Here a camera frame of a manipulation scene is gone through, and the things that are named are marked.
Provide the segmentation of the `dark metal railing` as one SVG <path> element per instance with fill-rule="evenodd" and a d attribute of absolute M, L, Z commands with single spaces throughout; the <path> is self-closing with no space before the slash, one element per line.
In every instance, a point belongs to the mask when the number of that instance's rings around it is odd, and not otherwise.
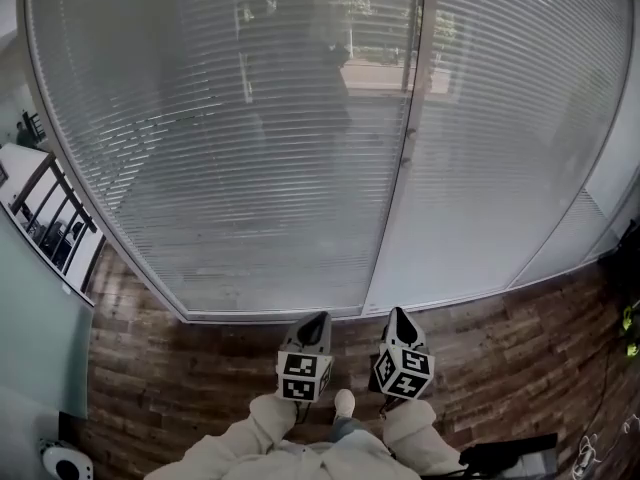
<path fill-rule="evenodd" d="M 66 279 L 74 264 L 83 261 L 81 247 L 102 238 L 52 152 L 45 154 L 8 209 L 35 248 Z"/>

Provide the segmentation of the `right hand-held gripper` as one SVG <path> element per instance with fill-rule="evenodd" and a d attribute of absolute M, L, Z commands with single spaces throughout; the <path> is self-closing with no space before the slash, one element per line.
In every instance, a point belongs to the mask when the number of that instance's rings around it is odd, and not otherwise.
<path fill-rule="evenodd" d="M 419 399 L 434 378 L 435 358 L 426 335 L 401 307 L 394 307 L 384 327 L 379 351 L 371 357 L 368 388 L 397 399 Z"/>

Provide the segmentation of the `frosted glass door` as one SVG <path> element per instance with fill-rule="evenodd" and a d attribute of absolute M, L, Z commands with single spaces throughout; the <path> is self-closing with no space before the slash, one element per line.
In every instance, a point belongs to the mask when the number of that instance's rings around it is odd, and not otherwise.
<path fill-rule="evenodd" d="M 85 419 L 93 315 L 0 205 L 0 386 Z"/>

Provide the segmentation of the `glass door with blinds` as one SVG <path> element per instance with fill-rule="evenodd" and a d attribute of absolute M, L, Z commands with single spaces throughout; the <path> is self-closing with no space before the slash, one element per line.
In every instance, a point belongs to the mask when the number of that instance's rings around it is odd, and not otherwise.
<path fill-rule="evenodd" d="M 625 98 L 623 106 L 620 110 L 620 114 L 617 123 L 614 127 L 612 138 L 618 138 L 625 132 L 632 130 L 640 131 L 640 0 L 635 0 L 636 10 L 636 28 L 635 28 L 635 42 L 632 59 L 632 69 L 629 76 L 628 86 L 625 92 Z M 162 292 L 160 292 L 155 284 L 147 277 L 145 272 L 137 265 L 136 261 L 131 258 L 127 251 L 123 249 L 118 239 L 111 234 L 107 228 L 105 222 L 101 218 L 100 212 L 93 206 L 89 199 L 83 185 L 76 177 L 73 169 L 67 162 L 65 153 L 61 148 L 60 139 L 57 135 L 55 128 L 53 127 L 48 114 L 46 105 L 42 98 L 42 93 L 39 88 L 38 78 L 34 72 L 34 60 L 33 52 L 30 45 L 30 32 L 29 32 L 29 20 L 25 14 L 26 3 L 25 0 L 16 0 L 16 14 L 17 14 L 17 28 L 18 38 L 21 46 L 21 54 L 25 62 L 25 74 L 28 80 L 30 92 L 32 94 L 33 101 L 37 108 L 38 116 L 41 120 L 42 126 L 45 131 L 47 139 L 50 141 L 51 147 L 57 160 L 60 162 L 63 171 L 68 176 L 71 186 L 78 194 L 80 200 L 88 210 L 89 214 L 97 223 L 99 229 L 104 233 L 107 240 L 117 250 L 121 258 L 129 265 L 129 267 L 139 276 L 141 281 L 154 293 L 158 300 L 176 316 L 185 322 L 191 323 L 211 323 L 211 322 L 276 322 L 291 320 L 299 317 L 303 314 L 308 314 L 314 311 L 326 311 L 338 318 L 362 318 L 365 317 L 359 310 L 302 310 L 293 311 L 289 313 L 284 312 L 240 312 L 231 311 L 228 313 L 214 313 L 211 311 L 199 312 L 193 316 L 187 316 L 182 310 L 177 308 L 169 298 L 167 298 Z M 594 262 L 600 255 L 610 250 L 616 243 L 619 235 L 622 231 L 621 223 L 621 209 L 619 210 L 614 221 L 607 230 L 603 238 L 597 243 L 596 247 L 586 258 L 586 261 L 579 267 L 576 267 L 570 271 L 556 275 L 552 278 L 543 280 L 547 281 L 563 274 L 578 270 L 592 262 Z"/>

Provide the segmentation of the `person's right forearm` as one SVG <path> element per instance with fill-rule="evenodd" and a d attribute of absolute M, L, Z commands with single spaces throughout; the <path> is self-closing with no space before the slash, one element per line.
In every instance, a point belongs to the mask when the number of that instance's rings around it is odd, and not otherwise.
<path fill-rule="evenodd" d="M 409 400 L 385 412 L 383 442 L 404 466 L 421 476 L 461 469 L 460 453 L 434 427 L 436 414 L 424 400 Z"/>

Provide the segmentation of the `person's white shoe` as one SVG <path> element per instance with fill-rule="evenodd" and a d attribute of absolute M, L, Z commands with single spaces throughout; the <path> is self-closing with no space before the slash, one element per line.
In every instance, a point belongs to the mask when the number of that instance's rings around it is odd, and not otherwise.
<path fill-rule="evenodd" d="M 356 407 L 355 396 L 349 389 L 341 389 L 334 398 L 335 416 L 337 421 L 341 418 L 350 419 L 353 416 Z"/>

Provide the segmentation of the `person's left forearm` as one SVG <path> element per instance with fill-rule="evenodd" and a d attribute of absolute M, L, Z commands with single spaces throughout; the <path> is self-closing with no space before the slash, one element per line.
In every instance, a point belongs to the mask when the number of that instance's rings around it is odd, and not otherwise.
<path fill-rule="evenodd" d="M 274 394 L 261 395 L 249 405 L 249 416 L 214 439 L 216 471 L 229 472 L 241 460 L 265 455 L 280 443 L 297 418 L 297 405 Z"/>

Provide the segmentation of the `person's white fleece jacket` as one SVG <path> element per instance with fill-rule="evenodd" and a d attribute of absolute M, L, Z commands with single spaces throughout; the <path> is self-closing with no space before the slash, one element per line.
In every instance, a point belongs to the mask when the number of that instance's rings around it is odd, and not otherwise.
<path fill-rule="evenodd" d="M 241 424 L 204 437 L 144 480 L 420 480 L 455 472 L 459 459 L 438 434 L 414 433 L 386 447 L 356 430 L 336 443 L 306 446 L 275 442 Z"/>

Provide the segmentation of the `white round device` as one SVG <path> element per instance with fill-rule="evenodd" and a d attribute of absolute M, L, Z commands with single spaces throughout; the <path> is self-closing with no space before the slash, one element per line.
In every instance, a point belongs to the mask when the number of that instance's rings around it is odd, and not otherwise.
<path fill-rule="evenodd" d="M 41 440 L 39 452 L 45 470 L 55 480 L 94 480 L 91 458 L 69 443 Z"/>

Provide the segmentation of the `person's blue jeans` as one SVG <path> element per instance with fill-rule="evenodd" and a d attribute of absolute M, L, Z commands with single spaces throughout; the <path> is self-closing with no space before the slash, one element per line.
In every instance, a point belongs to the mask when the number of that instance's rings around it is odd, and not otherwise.
<path fill-rule="evenodd" d="M 367 432 L 368 429 L 356 418 L 340 416 L 334 420 L 328 440 L 337 443 L 355 431 Z"/>

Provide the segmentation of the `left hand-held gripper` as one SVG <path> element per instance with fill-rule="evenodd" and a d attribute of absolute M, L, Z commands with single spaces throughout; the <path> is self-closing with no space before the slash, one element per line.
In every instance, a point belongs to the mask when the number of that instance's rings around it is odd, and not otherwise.
<path fill-rule="evenodd" d="M 317 402 L 326 388 L 331 355 L 332 318 L 321 311 L 292 324 L 277 355 L 277 396 L 294 402 Z"/>

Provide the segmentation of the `black equipment bar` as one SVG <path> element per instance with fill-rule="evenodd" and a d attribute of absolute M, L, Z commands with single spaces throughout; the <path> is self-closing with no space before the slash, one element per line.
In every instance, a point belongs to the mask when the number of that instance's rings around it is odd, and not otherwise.
<path fill-rule="evenodd" d="M 481 443 L 460 454 L 460 480 L 556 480 L 558 434 Z"/>

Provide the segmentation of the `glass window with white blinds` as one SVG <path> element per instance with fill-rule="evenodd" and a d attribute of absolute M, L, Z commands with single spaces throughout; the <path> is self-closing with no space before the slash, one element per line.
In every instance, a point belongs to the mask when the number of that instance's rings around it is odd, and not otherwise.
<path fill-rule="evenodd" d="M 417 0 L 25 0 L 67 162 L 187 316 L 359 310 Z"/>
<path fill-rule="evenodd" d="M 581 266 L 614 221 L 640 172 L 640 131 L 613 137 L 589 179 L 512 286 L 522 287 Z"/>
<path fill-rule="evenodd" d="M 513 289 L 610 142 L 632 69 L 635 0 L 400 11 L 410 99 L 365 317 Z"/>

